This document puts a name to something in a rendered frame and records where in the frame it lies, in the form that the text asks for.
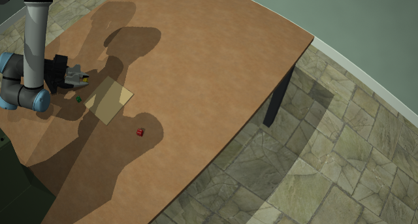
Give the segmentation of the red die with white pips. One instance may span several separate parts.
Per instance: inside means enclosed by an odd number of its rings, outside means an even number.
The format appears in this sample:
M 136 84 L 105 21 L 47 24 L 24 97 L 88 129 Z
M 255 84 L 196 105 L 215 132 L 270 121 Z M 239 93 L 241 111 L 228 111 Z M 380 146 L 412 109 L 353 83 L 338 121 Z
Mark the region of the red die with white pips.
M 143 133 L 144 133 L 144 132 L 143 132 L 143 130 L 142 130 L 142 129 L 138 129 L 138 130 L 137 130 L 137 135 L 138 135 L 138 136 L 142 136 L 142 135 L 143 135 Z

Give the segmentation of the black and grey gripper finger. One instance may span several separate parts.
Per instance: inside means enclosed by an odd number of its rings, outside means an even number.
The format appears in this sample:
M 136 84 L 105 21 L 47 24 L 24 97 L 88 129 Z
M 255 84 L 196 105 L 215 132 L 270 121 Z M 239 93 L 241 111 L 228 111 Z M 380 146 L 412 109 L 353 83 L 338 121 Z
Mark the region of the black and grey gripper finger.
M 79 65 L 79 64 L 76 64 L 74 67 L 69 67 L 69 66 L 67 66 L 67 68 L 66 68 L 66 75 L 67 75 L 67 76 L 72 76 L 72 75 L 74 75 L 74 74 L 79 74 L 79 75 L 80 75 L 80 77 L 82 77 L 82 78 L 87 78 L 87 77 L 89 77 L 89 75 L 88 75 L 88 74 L 86 74 L 86 73 L 84 73 L 84 72 L 80 71 L 80 65 Z
M 60 83 L 57 83 L 56 86 L 63 88 L 63 89 L 69 89 L 69 88 L 75 88 L 78 86 L 84 86 L 88 85 L 89 82 L 80 82 L 80 75 L 74 74 L 73 76 L 66 76 L 65 80 L 62 80 Z

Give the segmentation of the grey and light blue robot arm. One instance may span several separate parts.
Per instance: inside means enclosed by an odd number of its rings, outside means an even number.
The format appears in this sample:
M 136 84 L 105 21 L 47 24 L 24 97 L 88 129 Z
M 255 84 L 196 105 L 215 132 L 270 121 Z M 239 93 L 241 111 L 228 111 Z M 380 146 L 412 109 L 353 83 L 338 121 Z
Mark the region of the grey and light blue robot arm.
M 24 3 L 24 54 L 3 52 L 0 56 L 0 73 L 3 74 L 0 107 L 16 110 L 20 106 L 45 112 L 50 104 L 50 93 L 44 89 L 44 81 L 52 94 L 57 93 L 57 86 L 44 74 L 48 10 L 53 0 L 24 0 Z M 21 76 L 24 85 L 20 84 Z

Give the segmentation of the translucent tan mat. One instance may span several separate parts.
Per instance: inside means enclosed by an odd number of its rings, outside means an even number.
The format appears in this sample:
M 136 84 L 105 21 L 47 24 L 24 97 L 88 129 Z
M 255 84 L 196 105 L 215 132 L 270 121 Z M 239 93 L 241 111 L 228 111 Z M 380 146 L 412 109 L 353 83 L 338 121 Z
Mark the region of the translucent tan mat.
M 132 96 L 133 93 L 107 76 L 83 104 L 107 126 Z

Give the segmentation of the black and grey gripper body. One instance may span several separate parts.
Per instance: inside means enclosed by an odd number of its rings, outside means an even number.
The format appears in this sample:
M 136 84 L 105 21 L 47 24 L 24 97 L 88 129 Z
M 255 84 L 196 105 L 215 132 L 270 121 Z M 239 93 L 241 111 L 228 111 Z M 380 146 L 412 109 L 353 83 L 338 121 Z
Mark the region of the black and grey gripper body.
M 54 60 L 44 59 L 44 74 L 50 77 L 52 84 L 60 83 L 66 73 L 68 56 L 55 55 Z M 55 65 L 54 65 L 55 64 Z M 53 69 L 54 67 L 54 69 Z

